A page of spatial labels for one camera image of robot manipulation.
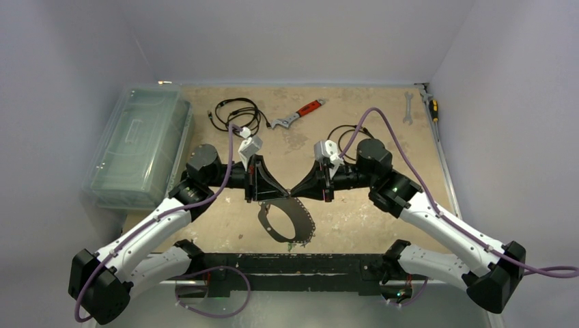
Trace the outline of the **large metal key ring plate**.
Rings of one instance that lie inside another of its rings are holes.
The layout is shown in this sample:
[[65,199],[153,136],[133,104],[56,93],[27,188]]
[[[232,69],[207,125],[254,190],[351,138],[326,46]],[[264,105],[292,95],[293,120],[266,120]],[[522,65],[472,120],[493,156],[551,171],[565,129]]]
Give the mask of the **large metal key ring plate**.
[[[284,198],[267,200],[259,203],[260,210],[257,218],[266,232],[278,243],[295,243],[307,244],[311,242],[315,232],[315,222],[309,211],[298,198]],[[278,208],[284,212],[294,227],[295,235],[288,238],[275,230],[269,219],[268,214],[272,207]]]

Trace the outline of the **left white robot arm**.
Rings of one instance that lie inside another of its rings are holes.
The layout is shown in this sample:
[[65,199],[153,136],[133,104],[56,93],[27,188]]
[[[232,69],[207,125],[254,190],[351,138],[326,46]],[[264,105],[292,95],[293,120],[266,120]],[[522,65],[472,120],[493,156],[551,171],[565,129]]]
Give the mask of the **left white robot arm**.
[[140,223],[98,251],[86,249],[72,260],[69,295],[79,323],[115,320],[131,300],[174,277],[196,279],[203,273],[203,252],[191,241],[179,241],[161,254],[154,250],[178,230],[204,214],[226,188],[242,189],[248,202],[289,197],[269,173],[258,147],[243,143],[241,161],[229,149],[223,163],[216,148],[202,144],[186,164],[182,180]]

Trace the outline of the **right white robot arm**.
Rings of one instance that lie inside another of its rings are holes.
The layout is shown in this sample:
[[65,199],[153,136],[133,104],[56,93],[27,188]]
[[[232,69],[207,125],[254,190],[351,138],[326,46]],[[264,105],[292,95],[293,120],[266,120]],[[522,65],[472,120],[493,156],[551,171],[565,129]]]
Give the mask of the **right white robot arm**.
[[397,240],[383,255],[385,282],[401,276],[432,278],[455,286],[484,310],[500,314],[521,282],[526,250],[504,244],[470,227],[431,201],[423,187],[393,169],[392,154],[377,139],[364,139],[356,161],[344,163],[334,142],[314,146],[310,172],[291,189],[293,197],[331,202],[335,191],[369,188],[372,204],[384,213],[426,232],[449,254]]

